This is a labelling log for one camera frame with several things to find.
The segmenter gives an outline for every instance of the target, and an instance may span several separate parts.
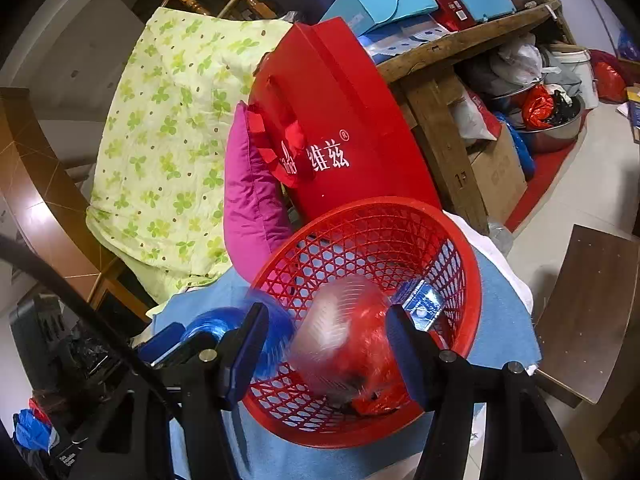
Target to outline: stainless steel bowl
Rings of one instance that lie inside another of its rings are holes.
[[[530,153],[557,152],[575,141],[580,133],[580,124],[584,113],[584,101],[580,101],[580,111],[568,123],[553,126],[546,130],[518,130]]]
[[[511,92],[510,94],[500,97],[484,97],[484,103],[486,107],[492,112],[502,112],[505,115],[509,115],[514,110],[519,110],[524,104],[524,100],[527,98],[527,93],[531,90],[536,83],[532,83],[529,86],[525,86],[520,90]]]

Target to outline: basket mesh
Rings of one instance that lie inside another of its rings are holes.
[[[318,287],[348,274],[369,278],[387,294],[405,280],[425,277],[446,302],[446,322],[437,332],[447,346],[455,342],[466,300],[460,254],[434,218],[407,205],[374,203],[316,221],[281,248],[254,285],[277,298],[298,326]],[[365,428],[372,420],[341,413],[326,398],[314,397],[288,363],[280,364],[273,380],[254,381],[244,402],[268,413],[274,422],[268,429],[276,434],[281,424],[331,434]]]

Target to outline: green floral quilt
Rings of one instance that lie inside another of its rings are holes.
[[[231,265],[222,217],[236,104],[290,24],[158,9],[106,121],[86,223],[158,302]]]

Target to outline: light blue towel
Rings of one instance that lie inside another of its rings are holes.
[[[525,367],[542,358],[524,304],[500,271],[474,249],[482,281],[482,314],[468,360],[472,364],[502,368],[519,361]],[[198,314],[216,306],[229,306],[247,282],[228,270],[206,289],[174,296],[154,317],[154,333],[174,321],[187,325]],[[421,452],[432,414],[425,414],[403,430],[368,446],[349,449],[312,449],[280,439],[260,426],[240,405],[223,413],[231,449],[244,480],[361,480]],[[182,428],[171,425],[172,457],[177,478],[189,478]]]

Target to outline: pillow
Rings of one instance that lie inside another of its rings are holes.
[[[292,234],[280,183],[251,143],[242,101],[226,144],[223,225],[231,263],[249,283]]]

